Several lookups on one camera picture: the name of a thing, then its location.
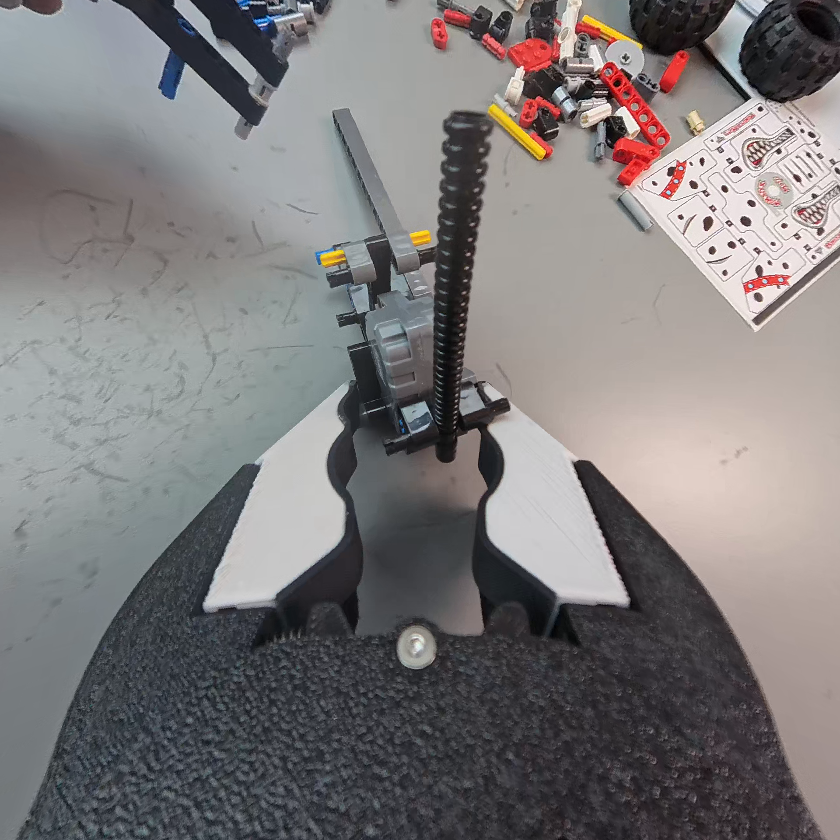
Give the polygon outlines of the black beam and axle assembly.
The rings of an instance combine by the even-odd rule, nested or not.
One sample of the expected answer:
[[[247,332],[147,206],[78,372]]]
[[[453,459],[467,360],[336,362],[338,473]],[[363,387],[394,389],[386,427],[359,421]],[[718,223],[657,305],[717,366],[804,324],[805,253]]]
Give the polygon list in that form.
[[[264,118],[270,99],[289,68],[296,37],[277,28],[269,38],[254,23],[250,2],[193,1],[218,42],[232,47],[255,71],[247,81],[170,1],[118,1],[168,49],[174,51],[216,94],[236,111],[236,135],[246,140]]]

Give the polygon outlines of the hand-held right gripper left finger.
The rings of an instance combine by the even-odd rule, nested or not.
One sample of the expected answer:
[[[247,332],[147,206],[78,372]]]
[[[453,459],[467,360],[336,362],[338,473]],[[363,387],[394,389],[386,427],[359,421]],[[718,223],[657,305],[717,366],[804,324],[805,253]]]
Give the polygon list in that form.
[[[363,546],[349,483],[361,399],[342,383],[255,462],[257,472],[203,598],[203,612],[270,609],[281,632],[332,603],[354,633]]]

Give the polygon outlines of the sticker sheet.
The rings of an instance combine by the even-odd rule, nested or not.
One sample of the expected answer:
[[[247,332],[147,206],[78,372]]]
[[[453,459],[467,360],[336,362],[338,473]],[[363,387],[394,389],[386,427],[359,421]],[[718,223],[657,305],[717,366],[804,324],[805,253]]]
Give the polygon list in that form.
[[[630,192],[758,331],[838,265],[838,113],[820,94],[753,98]]]

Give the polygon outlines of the grey desk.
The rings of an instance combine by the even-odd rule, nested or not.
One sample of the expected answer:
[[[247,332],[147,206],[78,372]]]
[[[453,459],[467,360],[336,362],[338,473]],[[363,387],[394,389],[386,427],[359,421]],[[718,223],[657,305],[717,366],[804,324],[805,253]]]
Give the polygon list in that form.
[[[342,380],[314,252],[373,227],[352,110],[407,227],[435,227],[444,116],[508,78],[433,2],[332,2],[261,126],[125,10],[2,19],[2,715],[53,731],[131,586]],[[468,364],[593,460],[727,614],[783,728],[838,729],[838,268],[753,332],[616,204],[572,127],[495,131]]]

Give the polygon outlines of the yellow technic beam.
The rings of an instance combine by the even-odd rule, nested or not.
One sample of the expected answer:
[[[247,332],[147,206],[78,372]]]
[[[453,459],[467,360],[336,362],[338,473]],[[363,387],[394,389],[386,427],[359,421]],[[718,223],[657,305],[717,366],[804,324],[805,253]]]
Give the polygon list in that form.
[[[498,105],[489,105],[487,115],[537,161],[544,161],[552,156],[553,148],[551,146],[545,143],[536,133],[526,131],[522,128],[518,122],[509,117]]]

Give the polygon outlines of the grey technic tube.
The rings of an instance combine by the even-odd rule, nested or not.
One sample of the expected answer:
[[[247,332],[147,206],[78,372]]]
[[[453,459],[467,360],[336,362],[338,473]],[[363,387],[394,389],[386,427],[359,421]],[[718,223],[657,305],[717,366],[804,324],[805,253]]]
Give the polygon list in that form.
[[[640,231],[647,232],[653,227],[654,220],[631,191],[622,191],[616,201]]]

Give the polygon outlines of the pile of red white parts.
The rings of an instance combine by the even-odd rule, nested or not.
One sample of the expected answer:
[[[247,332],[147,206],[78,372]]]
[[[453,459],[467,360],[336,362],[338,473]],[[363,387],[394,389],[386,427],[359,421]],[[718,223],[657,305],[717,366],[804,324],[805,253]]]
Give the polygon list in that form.
[[[436,2],[430,24],[434,47],[445,50],[448,31],[459,28],[513,72],[504,92],[493,96],[509,117],[553,148],[564,125],[593,133],[593,161],[607,155],[621,165],[617,182],[632,186],[664,155],[670,134],[651,100],[670,91],[686,67],[681,50],[661,80],[644,71],[641,45],[613,28],[581,15],[582,2],[531,2],[524,37],[511,40],[513,11],[523,2],[506,2],[493,13],[487,6]]]

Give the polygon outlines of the pile of blue black pins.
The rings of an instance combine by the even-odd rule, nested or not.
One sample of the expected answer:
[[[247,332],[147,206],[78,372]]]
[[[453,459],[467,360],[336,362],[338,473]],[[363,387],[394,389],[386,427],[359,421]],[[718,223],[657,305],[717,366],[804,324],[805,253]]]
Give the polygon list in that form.
[[[323,15],[331,1],[265,1],[250,2],[249,10],[254,18],[271,16],[277,28],[285,28],[298,37],[308,34]]]

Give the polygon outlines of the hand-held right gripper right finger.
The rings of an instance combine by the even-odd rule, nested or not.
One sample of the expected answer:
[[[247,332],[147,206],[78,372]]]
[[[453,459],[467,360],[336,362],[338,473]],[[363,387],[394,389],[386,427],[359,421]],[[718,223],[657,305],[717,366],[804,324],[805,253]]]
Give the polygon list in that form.
[[[472,572],[487,623],[515,603],[531,634],[550,637],[565,607],[631,606],[575,466],[572,453],[514,405],[480,429],[486,491]]]

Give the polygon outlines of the black toy tire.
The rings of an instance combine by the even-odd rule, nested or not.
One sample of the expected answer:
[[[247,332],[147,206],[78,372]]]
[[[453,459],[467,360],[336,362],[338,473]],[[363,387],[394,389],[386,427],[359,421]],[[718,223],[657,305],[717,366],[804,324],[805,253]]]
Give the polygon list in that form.
[[[661,56],[672,56],[714,34],[735,1],[630,1],[629,22],[637,40]]]
[[[839,71],[839,2],[769,2],[749,26],[738,62],[750,87],[769,100],[822,90]]]

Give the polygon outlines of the partly built toy chassis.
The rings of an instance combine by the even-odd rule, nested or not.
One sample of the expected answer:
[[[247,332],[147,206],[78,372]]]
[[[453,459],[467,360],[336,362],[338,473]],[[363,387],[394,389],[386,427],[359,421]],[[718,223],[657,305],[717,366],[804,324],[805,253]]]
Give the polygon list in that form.
[[[330,286],[349,292],[339,326],[356,325],[363,336],[348,348],[360,406],[390,417],[388,455],[434,446],[449,463],[460,436],[510,408],[465,367],[491,121],[463,110],[444,121],[435,241],[400,222],[351,111],[334,110],[332,122],[379,228],[317,253]]]

